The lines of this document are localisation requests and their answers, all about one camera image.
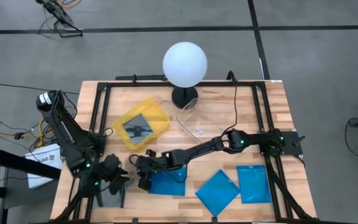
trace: black lamp base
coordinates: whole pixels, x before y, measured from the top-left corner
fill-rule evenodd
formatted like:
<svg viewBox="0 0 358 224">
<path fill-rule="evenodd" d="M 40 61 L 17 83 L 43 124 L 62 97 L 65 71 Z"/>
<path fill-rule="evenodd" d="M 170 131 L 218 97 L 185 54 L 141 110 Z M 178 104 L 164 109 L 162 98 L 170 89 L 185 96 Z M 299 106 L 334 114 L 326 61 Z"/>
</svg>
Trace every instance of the black lamp base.
<svg viewBox="0 0 358 224">
<path fill-rule="evenodd" d="M 197 90 L 194 87 L 175 87 L 172 91 L 173 104 L 180 109 L 184 108 L 194 98 L 198 98 Z"/>
</svg>

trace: transparent plastic sheet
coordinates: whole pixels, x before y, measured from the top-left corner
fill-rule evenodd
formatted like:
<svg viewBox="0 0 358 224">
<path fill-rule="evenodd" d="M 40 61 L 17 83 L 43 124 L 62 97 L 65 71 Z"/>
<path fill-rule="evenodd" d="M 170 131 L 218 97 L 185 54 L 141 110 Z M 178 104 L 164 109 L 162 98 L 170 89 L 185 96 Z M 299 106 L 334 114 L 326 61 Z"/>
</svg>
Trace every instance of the transparent plastic sheet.
<svg viewBox="0 0 358 224">
<path fill-rule="evenodd" d="M 198 98 L 192 99 L 177 114 L 177 120 L 182 131 L 198 144 L 220 136 L 224 130 L 221 126 L 228 125 Z"/>
</svg>

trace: yellow tray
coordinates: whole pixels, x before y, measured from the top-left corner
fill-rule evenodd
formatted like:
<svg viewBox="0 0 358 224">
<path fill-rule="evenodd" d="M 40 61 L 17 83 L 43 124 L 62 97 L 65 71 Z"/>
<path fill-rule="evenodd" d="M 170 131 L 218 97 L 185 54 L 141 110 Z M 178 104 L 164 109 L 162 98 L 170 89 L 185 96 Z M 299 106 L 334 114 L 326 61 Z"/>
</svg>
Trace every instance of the yellow tray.
<svg viewBox="0 0 358 224">
<path fill-rule="evenodd" d="M 147 98 L 112 123 L 129 149 L 137 150 L 169 125 L 169 116 L 153 98 Z"/>
</svg>

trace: gray floor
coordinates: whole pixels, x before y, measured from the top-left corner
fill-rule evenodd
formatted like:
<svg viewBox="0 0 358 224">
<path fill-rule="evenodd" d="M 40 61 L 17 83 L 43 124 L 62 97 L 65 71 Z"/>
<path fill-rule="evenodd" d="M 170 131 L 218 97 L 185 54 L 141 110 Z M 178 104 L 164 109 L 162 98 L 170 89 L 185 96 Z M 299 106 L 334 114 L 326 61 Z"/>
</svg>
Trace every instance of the gray floor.
<svg viewBox="0 0 358 224">
<path fill-rule="evenodd" d="M 42 8 L 35 1 L 25 2 L 0 0 L 0 29 L 39 28 L 45 19 Z M 261 26 L 358 25 L 358 1 L 255 0 L 255 8 Z M 94 0 L 67 13 L 80 28 L 252 24 L 247 1 L 240 0 Z M 358 223 L 358 158 L 344 142 L 346 121 L 358 116 L 358 30 L 261 35 L 270 77 L 284 81 L 295 127 L 306 136 L 302 146 L 318 216 Z M 252 31 L 103 33 L 74 39 L 2 34 L 0 82 L 78 92 L 83 80 L 161 74 L 165 51 L 179 41 L 204 49 L 209 62 L 206 78 L 224 78 L 229 69 L 241 79 L 262 78 Z M 31 127 L 40 119 L 34 105 L 39 93 L 1 86 L 0 119 L 11 126 Z M 349 142 L 358 152 L 358 129 L 349 130 Z M 18 155 L 26 152 L 2 139 L 0 148 Z M 9 223 L 45 221 L 52 204 L 49 198 L 12 208 Z"/>
</svg>

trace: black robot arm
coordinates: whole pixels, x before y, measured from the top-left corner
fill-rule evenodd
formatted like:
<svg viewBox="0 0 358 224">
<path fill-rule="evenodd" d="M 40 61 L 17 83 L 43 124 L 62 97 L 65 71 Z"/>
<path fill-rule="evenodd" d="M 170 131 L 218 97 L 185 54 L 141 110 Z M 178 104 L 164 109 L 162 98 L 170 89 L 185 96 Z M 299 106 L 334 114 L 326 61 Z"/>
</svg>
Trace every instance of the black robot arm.
<svg viewBox="0 0 358 224">
<path fill-rule="evenodd" d="M 271 148 L 280 148 L 285 144 L 282 134 L 278 129 L 271 129 L 267 133 L 260 134 L 247 134 L 233 129 L 228 131 L 226 135 L 227 140 L 222 140 L 222 136 L 215 137 L 208 142 L 189 149 L 174 149 L 162 152 L 160 157 L 156 157 L 156 153 L 150 149 L 146 150 L 148 156 L 131 155 L 129 160 L 136 166 L 137 173 L 140 176 L 139 187 L 149 190 L 151 187 L 151 176 L 154 172 L 180 169 L 192 159 L 211 152 L 224 151 L 229 154 L 236 154 L 254 144 Z M 224 142 L 228 142 L 229 147 L 224 146 Z"/>
<path fill-rule="evenodd" d="M 49 124 L 62 148 L 62 157 L 74 177 L 92 164 L 95 155 L 104 152 L 104 138 L 83 130 L 65 108 L 65 94 L 51 90 L 37 97 L 37 109 Z"/>
</svg>

